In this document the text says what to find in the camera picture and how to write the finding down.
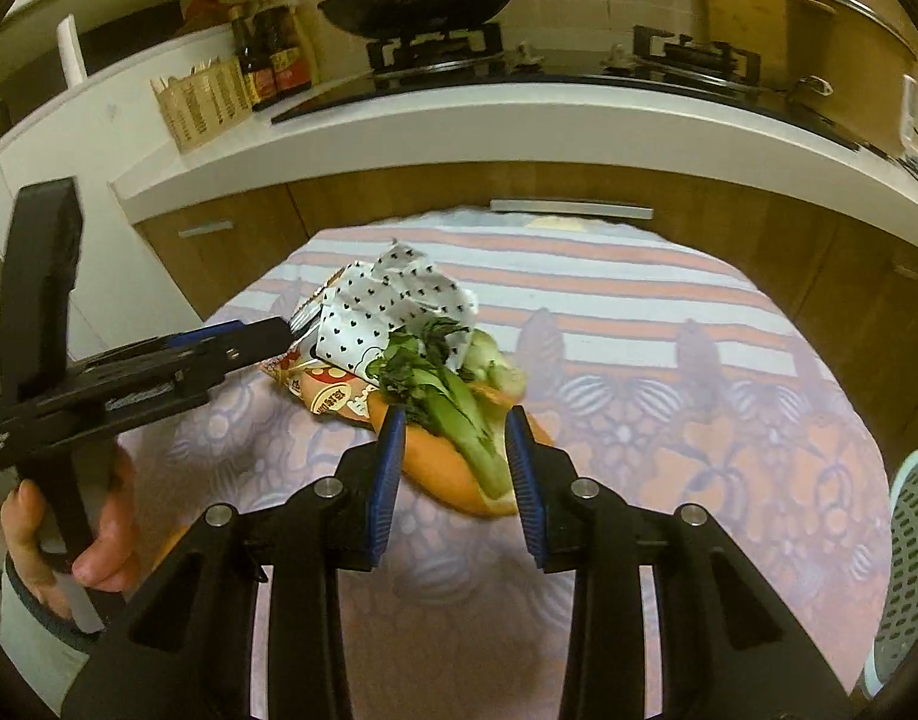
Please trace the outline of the person left hand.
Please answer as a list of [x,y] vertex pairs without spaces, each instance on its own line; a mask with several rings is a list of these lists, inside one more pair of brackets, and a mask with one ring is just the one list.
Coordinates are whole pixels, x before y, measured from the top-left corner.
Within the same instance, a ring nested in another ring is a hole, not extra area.
[[41,616],[107,628],[140,573],[132,458],[108,440],[16,471],[0,507],[16,593]]

